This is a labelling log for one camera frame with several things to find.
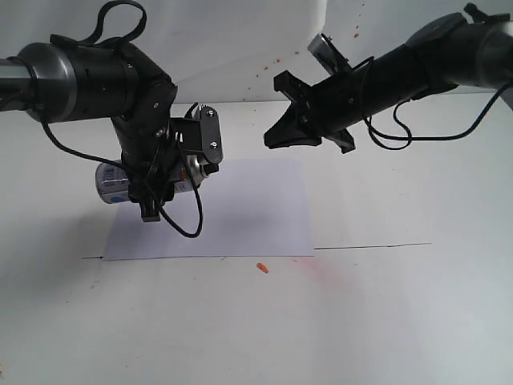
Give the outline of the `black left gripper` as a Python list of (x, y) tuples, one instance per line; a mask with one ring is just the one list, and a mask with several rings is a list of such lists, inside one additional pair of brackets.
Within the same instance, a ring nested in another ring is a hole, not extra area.
[(155, 118), (132, 116), (111, 119), (121, 147), (120, 163), (127, 175), (127, 197), (139, 204), (145, 223), (160, 221), (159, 205), (175, 197), (170, 174), (179, 162), (176, 144), (170, 138), (168, 115)]

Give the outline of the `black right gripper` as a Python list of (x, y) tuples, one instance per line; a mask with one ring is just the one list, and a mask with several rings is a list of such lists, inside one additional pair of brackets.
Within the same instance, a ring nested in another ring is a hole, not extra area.
[(269, 149), (321, 144), (323, 139), (334, 142), (343, 153), (356, 146), (347, 128), (362, 120), (363, 93), (376, 91), (374, 81), (382, 70), (380, 59), (367, 59), (348, 75), (337, 74), (320, 83), (309, 85), (289, 71), (273, 80), (274, 90), (290, 101), (284, 115), (264, 133)]

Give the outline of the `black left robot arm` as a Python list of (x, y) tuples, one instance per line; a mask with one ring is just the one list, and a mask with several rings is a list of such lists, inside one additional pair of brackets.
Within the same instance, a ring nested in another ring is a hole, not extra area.
[[(164, 153), (171, 147), (176, 92), (171, 77), (131, 43), (93, 47), (53, 37), (1, 61), (2, 111), (24, 111), (61, 151), (124, 172), (128, 199), (139, 205), (145, 222), (163, 216), (169, 168)], [(111, 121), (119, 160), (69, 148), (50, 129), (51, 124), (98, 119)]]

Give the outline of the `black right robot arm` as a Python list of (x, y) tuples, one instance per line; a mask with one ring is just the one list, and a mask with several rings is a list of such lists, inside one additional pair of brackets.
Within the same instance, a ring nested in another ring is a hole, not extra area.
[(472, 3), (464, 13), (444, 15), (401, 46), (355, 67), (325, 34), (316, 35), (308, 50), (329, 76), (314, 85), (289, 71), (275, 76), (275, 91), (291, 104), (264, 134), (267, 148), (318, 146), (327, 139), (351, 152), (355, 143), (347, 129), (358, 122), (382, 147), (392, 137), (372, 126), (373, 115), (461, 86), (494, 89), (495, 98), (512, 103), (511, 16), (486, 14)]

